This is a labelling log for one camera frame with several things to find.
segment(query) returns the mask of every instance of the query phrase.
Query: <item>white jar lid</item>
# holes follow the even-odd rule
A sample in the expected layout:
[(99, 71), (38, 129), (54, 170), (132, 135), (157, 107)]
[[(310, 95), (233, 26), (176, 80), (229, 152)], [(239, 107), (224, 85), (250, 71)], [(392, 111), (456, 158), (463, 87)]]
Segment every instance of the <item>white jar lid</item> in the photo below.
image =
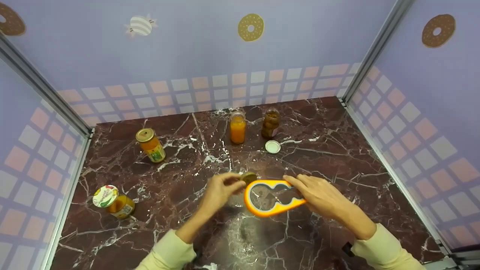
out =
[(119, 189), (114, 185), (105, 185), (93, 194), (93, 204), (96, 207), (105, 208), (110, 206), (119, 196)]
[(280, 146), (280, 144), (274, 140), (270, 140), (265, 143), (265, 149), (267, 150), (268, 153), (271, 153), (271, 154), (276, 154), (280, 152), (281, 148), (282, 147)]

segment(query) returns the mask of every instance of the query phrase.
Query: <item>hand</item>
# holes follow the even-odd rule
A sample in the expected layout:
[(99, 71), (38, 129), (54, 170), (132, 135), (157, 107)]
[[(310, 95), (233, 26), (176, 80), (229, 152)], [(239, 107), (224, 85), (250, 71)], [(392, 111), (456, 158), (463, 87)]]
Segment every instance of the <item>hand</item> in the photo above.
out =
[(355, 206), (325, 179), (303, 174), (283, 178), (302, 193), (312, 212), (324, 217), (339, 220)]
[(227, 172), (215, 175), (207, 183), (205, 195), (197, 211), (183, 224), (175, 234), (185, 243), (191, 244), (205, 223), (228, 201), (228, 198), (246, 185), (239, 181), (240, 175)]
[(302, 193), (312, 212), (339, 221), (358, 239), (368, 240), (375, 234), (375, 223), (327, 180), (303, 174), (297, 178), (284, 175), (283, 179)]
[[(214, 175), (210, 178), (198, 212), (208, 216), (215, 214), (227, 203), (232, 194), (246, 185), (244, 181), (239, 181), (239, 178), (240, 175), (233, 172)], [(227, 181), (233, 181), (233, 183), (228, 185)]]

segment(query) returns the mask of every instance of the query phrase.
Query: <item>jar of orange liquid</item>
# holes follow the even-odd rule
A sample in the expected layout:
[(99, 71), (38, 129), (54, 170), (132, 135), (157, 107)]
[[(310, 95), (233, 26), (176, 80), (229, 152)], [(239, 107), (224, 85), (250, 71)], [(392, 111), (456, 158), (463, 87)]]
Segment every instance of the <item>jar of orange liquid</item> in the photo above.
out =
[(165, 150), (153, 129), (143, 128), (137, 132), (135, 138), (152, 162), (159, 163), (165, 159)]
[(135, 209), (132, 199), (120, 193), (116, 186), (110, 184), (97, 189), (92, 201), (96, 207), (104, 208), (118, 219), (128, 217)]
[(247, 128), (247, 121), (245, 114), (241, 111), (232, 113), (230, 118), (230, 139), (234, 144), (242, 144), (245, 141), (245, 131)]

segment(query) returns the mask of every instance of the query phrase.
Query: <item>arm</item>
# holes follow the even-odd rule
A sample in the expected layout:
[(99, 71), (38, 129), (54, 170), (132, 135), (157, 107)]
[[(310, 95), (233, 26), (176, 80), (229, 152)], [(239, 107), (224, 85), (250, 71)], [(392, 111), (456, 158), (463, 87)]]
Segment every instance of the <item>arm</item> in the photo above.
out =
[(196, 254), (192, 242), (208, 220), (228, 201), (235, 191), (243, 188), (244, 181), (225, 185), (229, 179), (238, 180), (236, 173), (215, 175), (208, 183), (197, 211), (178, 230), (168, 231), (153, 247), (136, 270), (180, 270)]
[(385, 227), (375, 224), (327, 180), (303, 174), (297, 178), (284, 175), (284, 179), (303, 194), (312, 212), (339, 221), (355, 235), (352, 252), (370, 266), (377, 270), (425, 270)]

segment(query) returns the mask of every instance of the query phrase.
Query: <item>marble table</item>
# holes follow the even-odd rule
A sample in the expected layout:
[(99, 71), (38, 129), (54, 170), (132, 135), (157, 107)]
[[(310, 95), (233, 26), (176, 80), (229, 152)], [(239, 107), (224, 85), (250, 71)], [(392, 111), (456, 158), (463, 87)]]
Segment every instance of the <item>marble table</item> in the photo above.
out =
[[(269, 107), (282, 115), (277, 154), (264, 150), (266, 140), (260, 136), (262, 112)], [(229, 140), (228, 109), (99, 124), (51, 269), (134, 269), (165, 232), (191, 216), (207, 179), (227, 171), (253, 171), (267, 179), (298, 173), (323, 177), (397, 236), (415, 258), (444, 257), (336, 98), (241, 110), (248, 121), (242, 145)], [(150, 163), (134, 140), (143, 127), (155, 129), (165, 147), (167, 157), (160, 164)], [(134, 199), (132, 217), (117, 221), (92, 205), (92, 194), (105, 184)], [(257, 195), (268, 204), (274, 193), (281, 191), (259, 190)], [(353, 241), (350, 232), (305, 206), (262, 219), (238, 195), (203, 228), (194, 243), (200, 255), (186, 268), (370, 269), (362, 258), (341, 251), (347, 241)]]

